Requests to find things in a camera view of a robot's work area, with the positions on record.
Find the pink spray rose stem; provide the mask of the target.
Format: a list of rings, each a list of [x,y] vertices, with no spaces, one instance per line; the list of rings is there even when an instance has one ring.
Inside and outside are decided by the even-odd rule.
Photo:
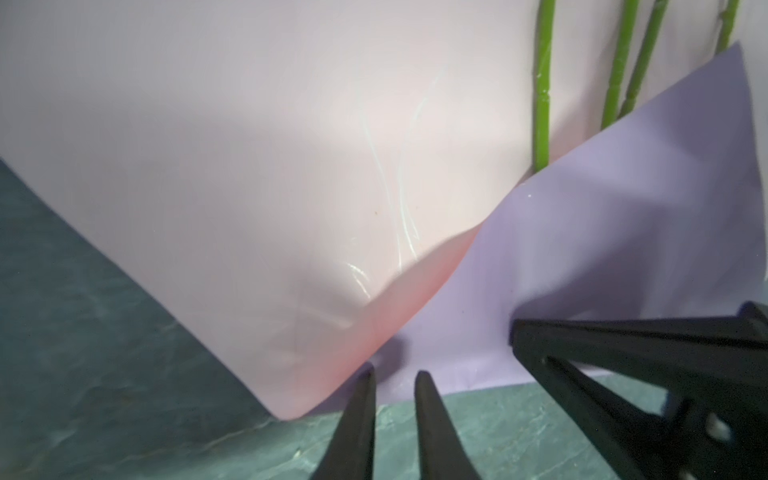
[[[638,57],[627,86],[625,99],[619,111],[620,118],[623,118],[632,112],[636,106],[643,82],[647,75],[652,54],[660,35],[661,26],[668,5],[668,0],[655,0],[653,3],[653,8],[638,52]]]

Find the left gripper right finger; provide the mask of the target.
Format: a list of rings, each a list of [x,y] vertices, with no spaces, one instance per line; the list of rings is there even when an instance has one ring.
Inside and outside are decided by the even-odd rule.
[[[418,372],[414,397],[420,478],[480,480],[429,372]]]

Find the white rose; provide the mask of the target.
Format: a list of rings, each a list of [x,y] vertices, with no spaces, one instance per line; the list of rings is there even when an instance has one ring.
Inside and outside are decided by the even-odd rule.
[[[715,55],[726,51],[731,45],[731,37],[736,25],[740,0],[727,0],[718,15],[719,33],[715,45]]]

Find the pink purple wrapping paper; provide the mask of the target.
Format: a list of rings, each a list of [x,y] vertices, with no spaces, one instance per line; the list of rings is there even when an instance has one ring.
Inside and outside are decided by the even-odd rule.
[[[275,416],[529,380],[515,318],[725,315],[763,290],[767,5],[672,1],[603,128],[618,1],[5,1],[1,156]]]

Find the dark pink rose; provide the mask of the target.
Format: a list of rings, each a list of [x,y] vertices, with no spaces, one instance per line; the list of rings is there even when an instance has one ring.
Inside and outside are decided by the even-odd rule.
[[[618,118],[619,97],[629,57],[638,9],[638,0],[625,0],[623,2],[614,57],[603,106],[601,119],[602,130],[608,128]]]

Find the cream rose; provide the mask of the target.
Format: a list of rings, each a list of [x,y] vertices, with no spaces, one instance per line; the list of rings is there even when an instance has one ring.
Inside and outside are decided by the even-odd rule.
[[[555,0],[539,2],[533,106],[533,169],[535,173],[549,164],[550,72],[555,8]]]

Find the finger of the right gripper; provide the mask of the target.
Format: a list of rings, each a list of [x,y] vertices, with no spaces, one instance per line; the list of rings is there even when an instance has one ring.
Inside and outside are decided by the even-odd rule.
[[[623,479],[767,475],[767,308],[656,320],[517,319],[517,360]],[[665,389],[648,413],[583,372],[591,365]]]

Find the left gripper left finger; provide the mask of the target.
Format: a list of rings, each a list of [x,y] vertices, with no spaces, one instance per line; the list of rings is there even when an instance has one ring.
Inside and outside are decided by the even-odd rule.
[[[356,382],[327,450],[311,479],[373,478],[376,378],[373,370]]]

